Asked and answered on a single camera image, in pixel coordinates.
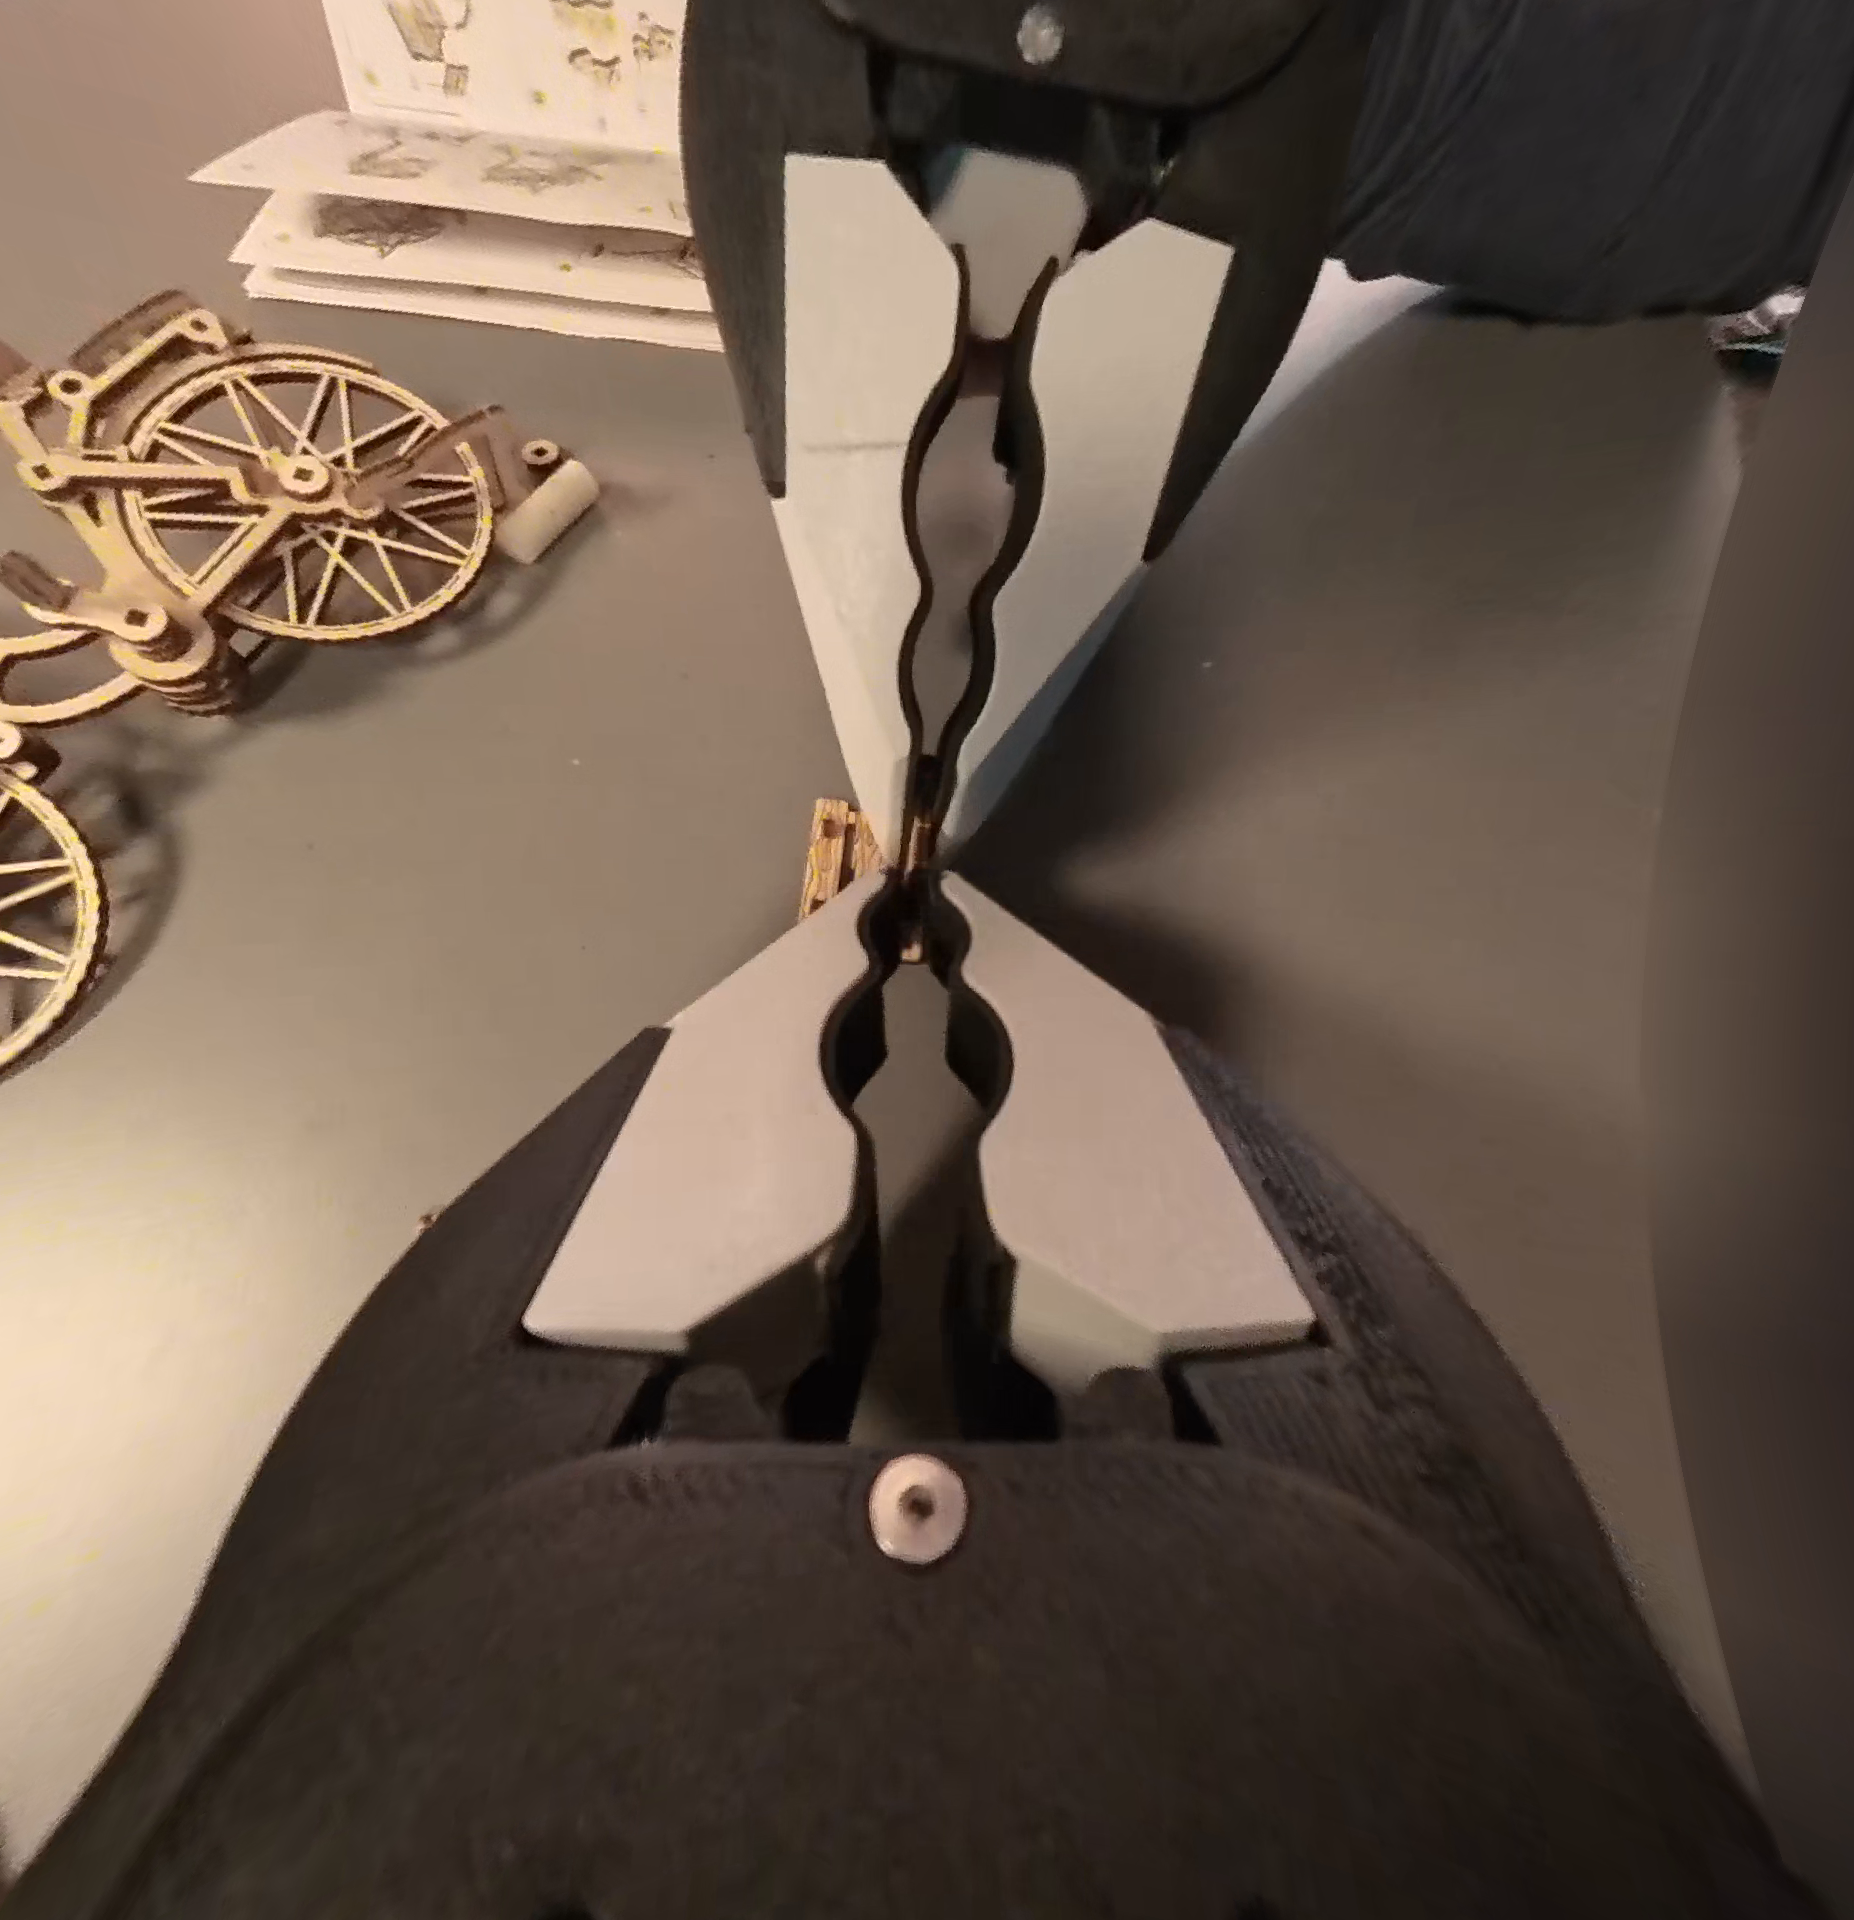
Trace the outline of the wooden bicycle model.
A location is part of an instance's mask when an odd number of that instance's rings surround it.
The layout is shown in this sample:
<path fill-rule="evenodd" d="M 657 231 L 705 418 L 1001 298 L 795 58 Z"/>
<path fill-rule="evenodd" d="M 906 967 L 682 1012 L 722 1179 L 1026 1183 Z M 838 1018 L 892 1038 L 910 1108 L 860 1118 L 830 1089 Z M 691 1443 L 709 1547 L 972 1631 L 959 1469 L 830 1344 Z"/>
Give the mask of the wooden bicycle model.
<path fill-rule="evenodd" d="M 106 966 L 102 857 L 52 794 L 52 733 L 137 696 L 223 718 L 271 645 L 405 639 L 505 559 L 497 518 L 559 464 L 501 406 L 448 417 L 376 363 L 269 345 L 186 291 L 55 365 L 0 340 L 0 448 L 81 578 L 10 552 L 0 588 L 0 1077 Z"/>

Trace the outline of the person's right forearm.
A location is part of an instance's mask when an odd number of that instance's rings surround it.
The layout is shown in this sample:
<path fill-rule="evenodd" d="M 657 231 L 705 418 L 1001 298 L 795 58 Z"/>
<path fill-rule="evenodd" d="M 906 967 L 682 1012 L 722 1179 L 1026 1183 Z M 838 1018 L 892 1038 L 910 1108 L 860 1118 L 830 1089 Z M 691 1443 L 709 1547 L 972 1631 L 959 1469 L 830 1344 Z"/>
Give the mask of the person's right forearm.
<path fill-rule="evenodd" d="M 1326 259 L 1541 324 L 1727 315 L 1815 275 L 1854 4 L 1374 4 Z"/>

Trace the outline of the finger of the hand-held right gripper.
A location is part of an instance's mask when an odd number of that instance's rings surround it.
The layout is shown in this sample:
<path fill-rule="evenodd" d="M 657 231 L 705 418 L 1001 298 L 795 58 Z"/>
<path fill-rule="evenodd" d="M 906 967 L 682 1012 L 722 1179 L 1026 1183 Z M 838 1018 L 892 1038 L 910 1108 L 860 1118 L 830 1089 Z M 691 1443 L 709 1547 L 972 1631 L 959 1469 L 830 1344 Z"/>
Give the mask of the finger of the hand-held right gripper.
<path fill-rule="evenodd" d="M 905 855 L 924 606 L 918 494 L 963 324 L 958 256 L 876 159 L 785 164 L 785 488 L 776 529 L 854 799 Z"/>
<path fill-rule="evenodd" d="M 1146 546 L 1231 249 L 1146 218 L 1045 268 L 1014 327 L 1012 507 L 970 597 L 972 667 L 942 750 L 950 859 L 1028 766 L 1151 567 Z"/>

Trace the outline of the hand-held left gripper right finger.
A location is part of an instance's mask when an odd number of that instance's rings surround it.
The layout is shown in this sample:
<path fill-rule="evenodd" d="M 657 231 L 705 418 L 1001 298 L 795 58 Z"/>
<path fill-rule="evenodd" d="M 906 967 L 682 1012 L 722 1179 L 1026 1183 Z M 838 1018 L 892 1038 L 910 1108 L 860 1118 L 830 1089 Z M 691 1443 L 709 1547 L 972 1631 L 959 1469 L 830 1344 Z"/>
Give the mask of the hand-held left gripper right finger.
<path fill-rule="evenodd" d="M 1316 1309 L 1165 1027 L 972 882 L 935 889 L 949 1054 L 989 1118 L 1004 1336 L 1057 1394 L 1116 1368 L 1289 1350 Z"/>

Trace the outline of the small white cylinder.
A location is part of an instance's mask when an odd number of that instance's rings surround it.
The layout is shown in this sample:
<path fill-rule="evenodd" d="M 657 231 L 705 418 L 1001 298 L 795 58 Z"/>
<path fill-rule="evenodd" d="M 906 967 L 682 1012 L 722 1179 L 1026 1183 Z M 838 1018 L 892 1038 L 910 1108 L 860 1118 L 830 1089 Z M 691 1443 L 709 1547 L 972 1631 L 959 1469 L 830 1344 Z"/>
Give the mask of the small white cylinder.
<path fill-rule="evenodd" d="M 598 507 L 599 499 L 602 489 L 592 467 L 566 458 L 507 509 L 507 516 L 497 518 L 494 545 L 514 564 L 538 564 Z"/>

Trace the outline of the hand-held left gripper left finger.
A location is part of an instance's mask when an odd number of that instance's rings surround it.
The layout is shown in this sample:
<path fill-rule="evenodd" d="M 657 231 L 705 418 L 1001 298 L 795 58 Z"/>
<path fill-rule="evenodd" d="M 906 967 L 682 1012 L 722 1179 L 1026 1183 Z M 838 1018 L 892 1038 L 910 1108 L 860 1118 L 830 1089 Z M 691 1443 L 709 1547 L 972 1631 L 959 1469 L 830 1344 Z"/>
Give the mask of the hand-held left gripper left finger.
<path fill-rule="evenodd" d="M 806 1373 L 863 1212 L 834 1020 L 874 973 L 874 872 L 666 1026 L 525 1312 L 563 1350 Z"/>

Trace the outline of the small wooden model part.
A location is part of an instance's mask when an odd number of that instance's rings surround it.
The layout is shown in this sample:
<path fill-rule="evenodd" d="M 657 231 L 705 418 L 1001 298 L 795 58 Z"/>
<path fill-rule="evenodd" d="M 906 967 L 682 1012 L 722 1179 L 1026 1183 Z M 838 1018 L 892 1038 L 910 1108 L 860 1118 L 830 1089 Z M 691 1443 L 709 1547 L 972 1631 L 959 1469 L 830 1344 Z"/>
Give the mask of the small wooden model part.
<path fill-rule="evenodd" d="M 868 809 L 841 799 L 819 801 L 797 923 L 819 919 L 830 945 L 854 955 L 854 966 L 892 973 L 903 964 L 927 964 L 939 855 L 938 791 L 939 758 L 916 760 L 889 849 L 878 839 Z"/>

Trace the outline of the white instruction booklet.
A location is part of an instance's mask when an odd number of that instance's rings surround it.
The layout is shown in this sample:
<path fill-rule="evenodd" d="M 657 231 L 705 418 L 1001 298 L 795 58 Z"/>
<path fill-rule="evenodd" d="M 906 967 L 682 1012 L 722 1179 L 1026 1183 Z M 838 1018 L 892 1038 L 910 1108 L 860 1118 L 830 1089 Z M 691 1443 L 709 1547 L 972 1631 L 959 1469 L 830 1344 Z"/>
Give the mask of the white instruction booklet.
<path fill-rule="evenodd" d="M 327 3 L 342 108 L 204 165 L 256 300 L 722 350 L 679 160 L 683 3 Z"/>

